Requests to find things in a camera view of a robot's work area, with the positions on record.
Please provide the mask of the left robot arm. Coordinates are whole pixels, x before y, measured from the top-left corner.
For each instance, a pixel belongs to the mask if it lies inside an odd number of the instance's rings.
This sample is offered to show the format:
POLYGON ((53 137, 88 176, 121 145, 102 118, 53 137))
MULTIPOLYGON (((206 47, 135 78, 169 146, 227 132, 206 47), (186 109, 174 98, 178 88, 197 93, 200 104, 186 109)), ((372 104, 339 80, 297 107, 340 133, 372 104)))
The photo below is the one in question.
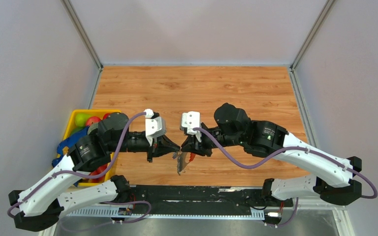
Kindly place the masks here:
POLYGON ((123 175, 113 175, 93 187, 69 192, 68 189, 106 165, 111 167, 120 152, 144 152, 147 160, 177 152, 180 147, 166 136, 165 120, 147 109, 140 113, 145 130, 131 132, 133 118, 114 112, 89 127, 61 161, 40 181, 25 190, 8 195, 8 215, 17 229, 43 231, 69 213, 97 203, 131 203, 131 186, 123 175))

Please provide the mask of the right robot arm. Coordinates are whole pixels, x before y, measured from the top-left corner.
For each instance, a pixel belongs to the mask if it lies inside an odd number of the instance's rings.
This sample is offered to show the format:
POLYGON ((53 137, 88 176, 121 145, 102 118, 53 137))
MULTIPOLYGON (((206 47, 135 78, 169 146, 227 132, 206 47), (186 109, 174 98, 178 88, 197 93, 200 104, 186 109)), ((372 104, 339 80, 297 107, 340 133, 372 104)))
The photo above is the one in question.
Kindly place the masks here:
POLYGON ((268 160, 290 163, 308 172, 292 179, 268 178, 261 198, 267 205, 302 197, 319 197, 339 206, 347 206, 362 197, 362 185, 354 180, 361 171, 358 157, 340 158, 325 153, 298 139, 285 128, 266 120, 252 120, 245 110, 224 103, 214 112, 216 127, 209 128, 200 113, 190 111, 181 116, 181 130, 187 136, 181 150, 211 156, 217 148, 241 146, 245 153, 268 160))

